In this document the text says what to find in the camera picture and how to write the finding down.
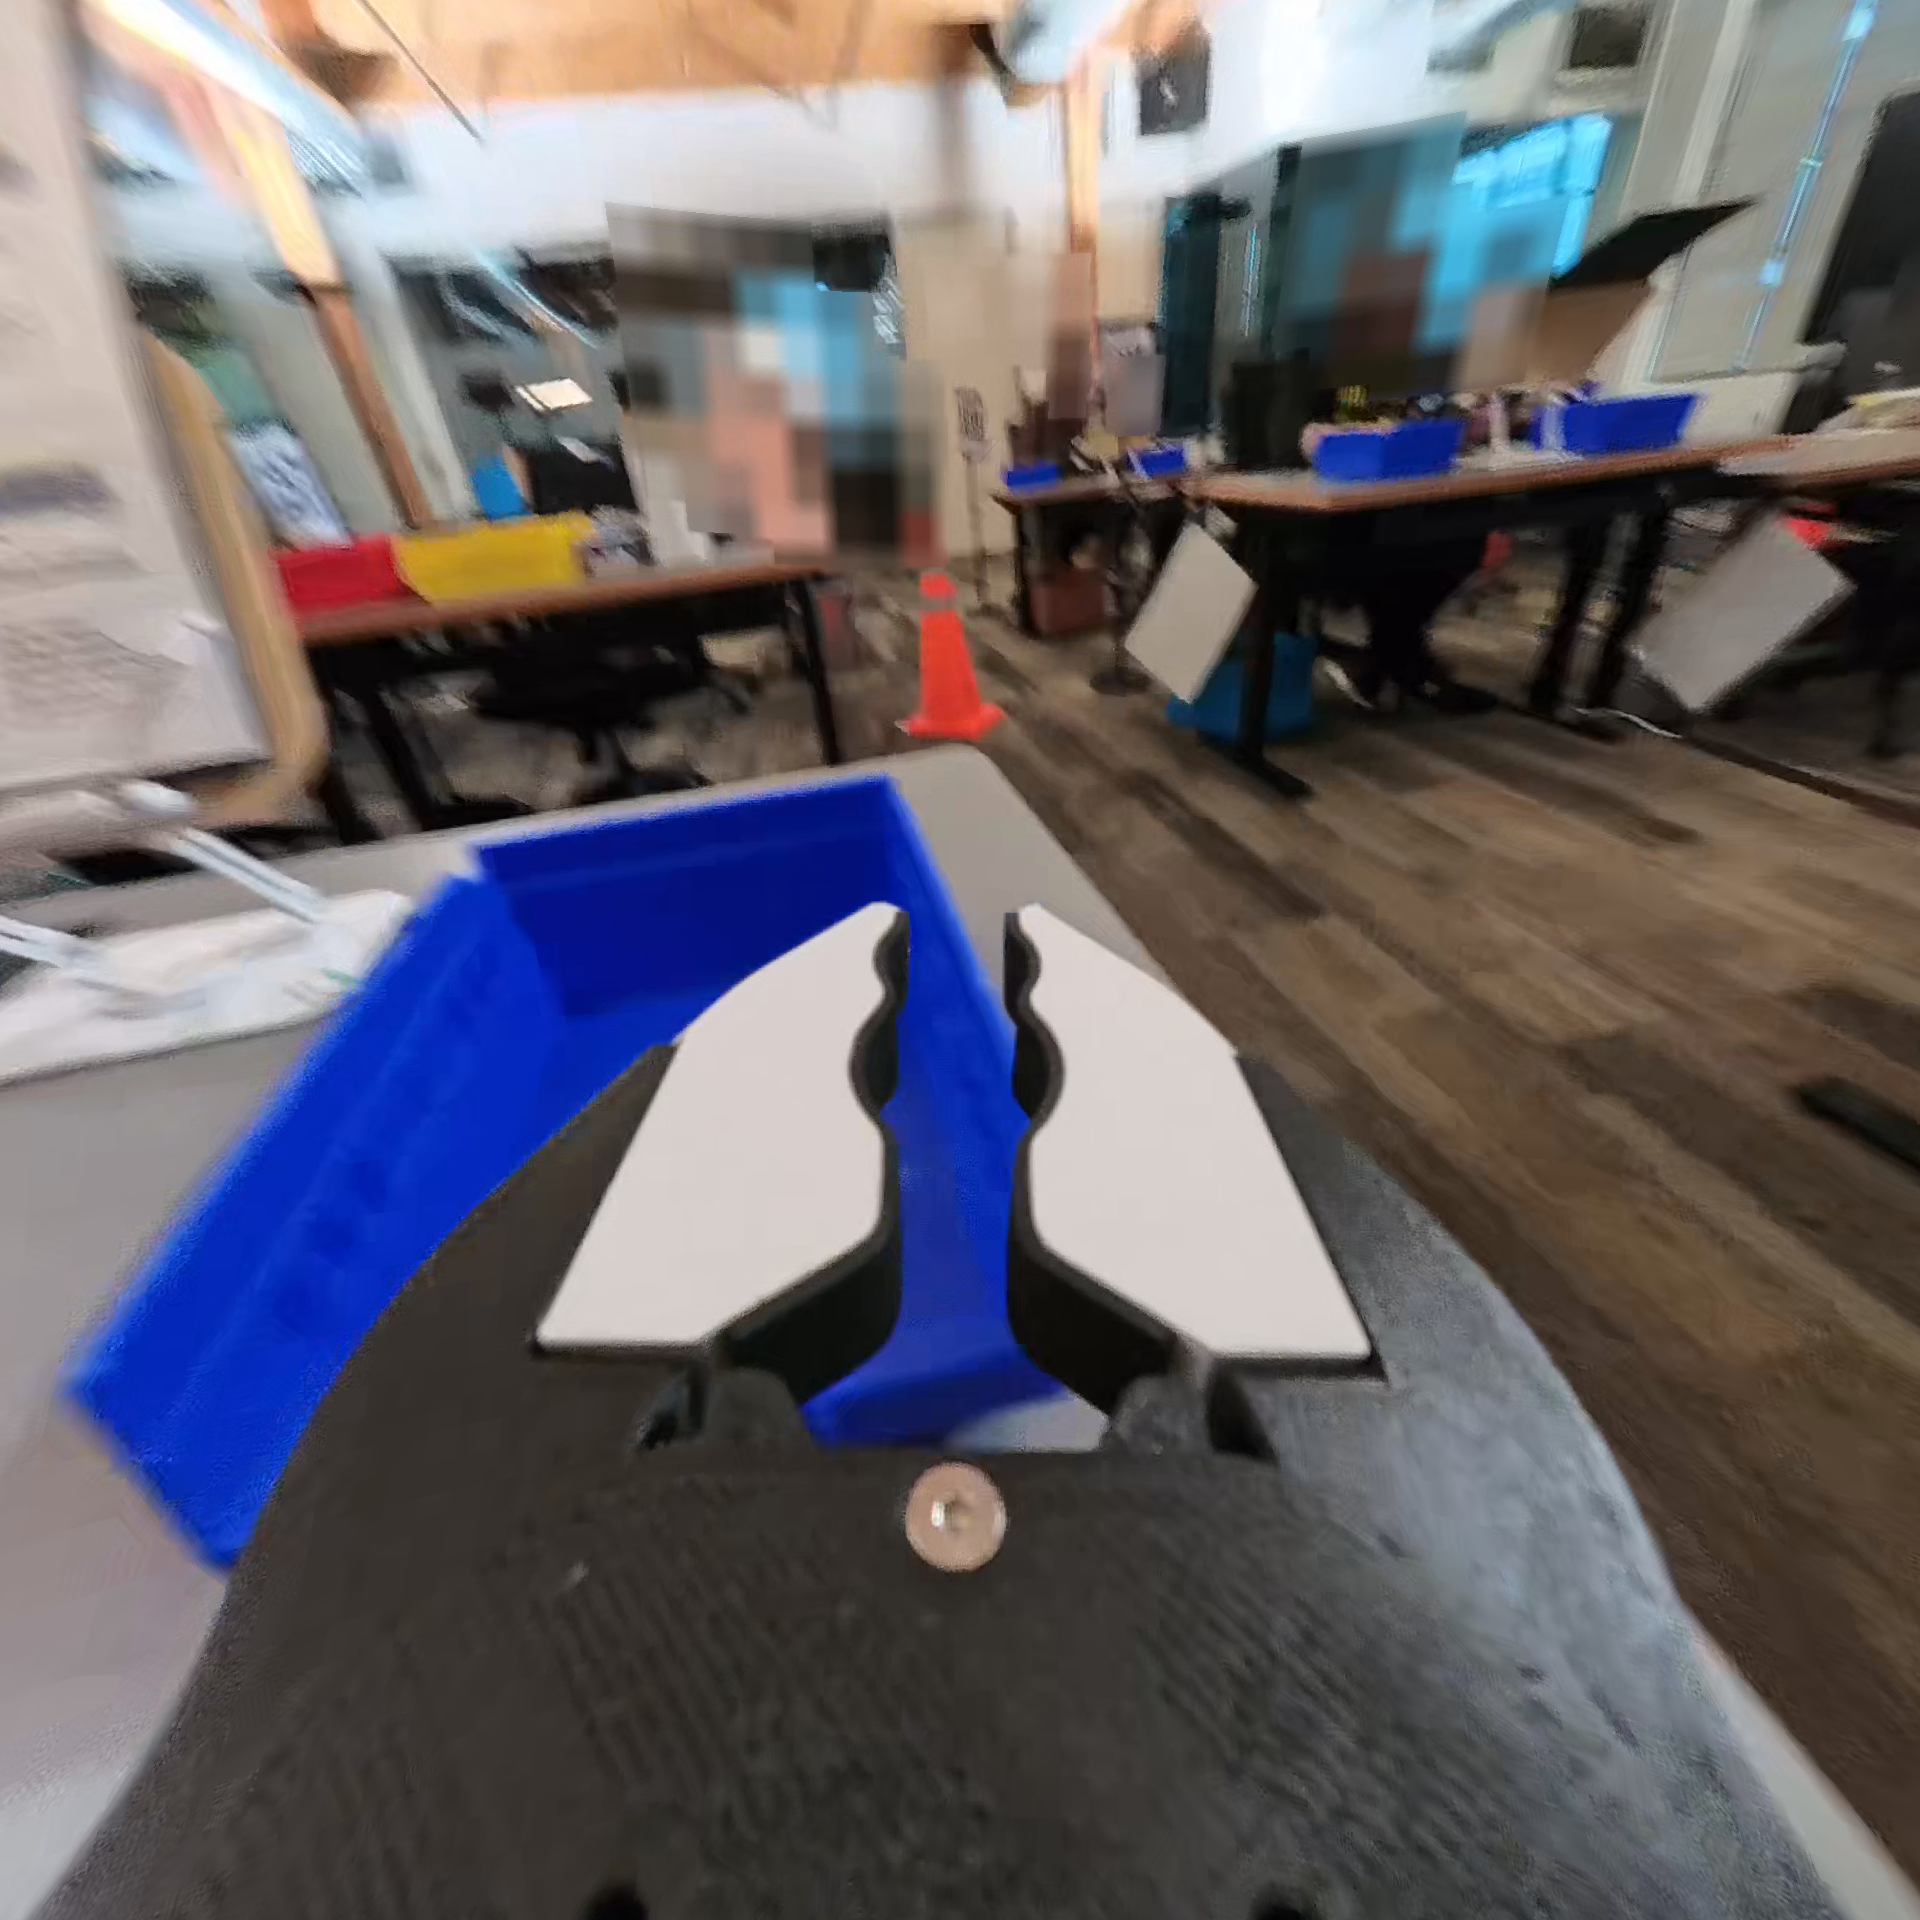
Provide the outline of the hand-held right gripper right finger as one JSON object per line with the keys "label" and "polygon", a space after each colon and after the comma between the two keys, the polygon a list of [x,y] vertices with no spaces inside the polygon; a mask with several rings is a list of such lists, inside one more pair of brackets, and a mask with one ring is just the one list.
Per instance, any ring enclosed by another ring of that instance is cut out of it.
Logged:
{"label": "hand-held right gripper right finger", "polygon": [[1007,1313],[1062,1387],[1352,1377],[1372,1333],[1236,1048],[1172,987],[1040,905],[1007,916],[1025,1134]]}

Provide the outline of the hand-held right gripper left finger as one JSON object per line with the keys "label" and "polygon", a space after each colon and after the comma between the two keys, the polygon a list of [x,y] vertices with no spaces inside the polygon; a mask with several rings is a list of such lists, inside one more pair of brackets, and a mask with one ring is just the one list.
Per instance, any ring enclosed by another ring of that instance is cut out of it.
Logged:
{"label": "hand-held right gripper left finger", "polygon": [[670,1046],[534,1347],[863,1366],[902,1300],[908,916],[871,901],[709,1002]]}

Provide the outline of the grey desk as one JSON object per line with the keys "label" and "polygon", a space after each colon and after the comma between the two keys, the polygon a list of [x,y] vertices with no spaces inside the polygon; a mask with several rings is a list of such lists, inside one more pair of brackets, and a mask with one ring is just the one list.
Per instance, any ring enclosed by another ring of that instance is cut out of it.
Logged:
{"label": "grey desk", "polygon": [[[724,786],[719,799],[878,779],[922,823],[978,967],[1000,987],[1001,910],[1040,901],[1172,979],[1089,872],[973,747]],[[324,891],[420,898],[472,853],[700,806],[670,793],[486,829],[398,836],[287,864]],[[212,881],[165,879],[26,905],[26,920],[154,927],[214,917]],[[2,1918],[34,1918],[165,1729],[222,1578],[207,1570],[58,1393],[69,1349],[301,1054],[272,1031],[2,1091]],[[1713,1703],[1844,1918],[1915,1918],[1915,1887],[1736,1667],[1690,1626]]]}

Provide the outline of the black office chair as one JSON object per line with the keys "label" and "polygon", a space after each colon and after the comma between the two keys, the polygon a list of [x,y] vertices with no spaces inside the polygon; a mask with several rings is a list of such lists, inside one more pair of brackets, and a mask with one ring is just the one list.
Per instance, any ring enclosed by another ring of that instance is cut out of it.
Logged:
{"label": "black office chair", "polygon": [[497,725],[557,733],[593,775],[576,806],[643,799],[709,786],[684,762],[643,768],[626,733],[653,733],[656,709],[716,695],[730,716],[753,712],[753,689],[709,661],[706,642],[675,619],[543,619],[486,664],[467,709]]}

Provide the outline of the orange traffic cone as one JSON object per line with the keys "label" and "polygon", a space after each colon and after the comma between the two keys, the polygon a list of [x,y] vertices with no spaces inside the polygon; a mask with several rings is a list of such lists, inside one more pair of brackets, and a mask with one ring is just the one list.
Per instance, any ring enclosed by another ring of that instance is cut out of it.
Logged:
{"label": "orange traffic cone", "polygon": [[898,725],[928,746],[978,746],[1001,725],[1001,709],[977,682],[973,646],[946,573],[922,573],[918,706]]}

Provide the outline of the grey leaning panel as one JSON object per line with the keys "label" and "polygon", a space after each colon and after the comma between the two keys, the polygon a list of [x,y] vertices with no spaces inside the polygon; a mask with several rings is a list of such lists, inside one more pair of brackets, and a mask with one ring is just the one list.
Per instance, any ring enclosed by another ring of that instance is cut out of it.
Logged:
{"label": "grey leaning panel", "polygon": [[1119,650],[1180,701],[1199,701],[1257,600],[1257,578],[1184,520]]}
{"label": "grey leaning panel", "polygon": [[1853,585],[1784,517],[1760,517],[1690,585],[1663,596],[1628,642],[1619,712],[1696,721],[1843,610]]}

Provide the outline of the wood-edged background table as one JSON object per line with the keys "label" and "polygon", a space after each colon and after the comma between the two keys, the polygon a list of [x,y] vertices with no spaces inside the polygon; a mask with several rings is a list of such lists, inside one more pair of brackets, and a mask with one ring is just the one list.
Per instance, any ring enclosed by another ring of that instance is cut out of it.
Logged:
{"label": "wood-edged background table", "polygon": [[520,629],[543,619],[675,619],[701,642],[774,629],[791,644],[811,698],[819,762],[844,762],[843,725],[830,682],[819,592],[831,563],[724,560],[706,564],[643,564],[581,578],[526,597],[471,597],[423,603],[419,597],[296,619],[293,630],[324,689],[350,701],[376,762],[415,829],[475,829],[526,820],[529,804],[456,793],[398,712],[398,693],[446,674],[486,674],[491,658]]}

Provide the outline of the yellow storage bin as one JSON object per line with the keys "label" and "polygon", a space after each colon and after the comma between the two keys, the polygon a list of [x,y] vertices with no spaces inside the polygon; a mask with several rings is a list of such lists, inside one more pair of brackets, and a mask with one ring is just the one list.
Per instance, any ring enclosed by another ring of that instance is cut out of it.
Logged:
{"label": "yellow storage bin", "polygon": [[467,523],[391,539],[398,583],[443,608],[475,597],[526,597],[584,578],[588,513]]}

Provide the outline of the wooden document stand white base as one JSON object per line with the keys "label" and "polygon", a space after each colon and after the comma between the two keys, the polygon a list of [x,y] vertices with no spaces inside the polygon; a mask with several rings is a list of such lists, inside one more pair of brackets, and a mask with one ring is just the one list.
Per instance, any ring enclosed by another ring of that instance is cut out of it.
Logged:
{"label": "wooden document stand white base", "polygon": [[325,1020],[398,937],[395,891],[324,895],[232,842],[325,768],[325,719],[212,391],[136,330],[189,532],[269,734],[247,768],[2,793],[2,876],[74,857],[169,857],[237,890],[222,917],[72,933],[2,908],[2,1085]]}

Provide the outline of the red storage bin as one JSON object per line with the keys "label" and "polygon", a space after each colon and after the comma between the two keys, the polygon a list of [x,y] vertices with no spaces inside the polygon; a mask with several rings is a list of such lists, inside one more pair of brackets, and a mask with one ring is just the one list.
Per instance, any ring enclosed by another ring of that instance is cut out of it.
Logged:
{"label": "red storage bin", "polygon": [[391,537],[320,548],[278,548],[273,568],[284,600],[296,619],[415,597],[398,573]]}

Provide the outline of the printed instruction sheet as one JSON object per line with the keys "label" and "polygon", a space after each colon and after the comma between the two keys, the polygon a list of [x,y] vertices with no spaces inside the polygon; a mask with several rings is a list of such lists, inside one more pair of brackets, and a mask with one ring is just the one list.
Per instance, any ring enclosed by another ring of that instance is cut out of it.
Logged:
{"label": "printed instruction sheet", "polygon": [[2,4],[2,793],[269,757],[104,248],[58,4]]}

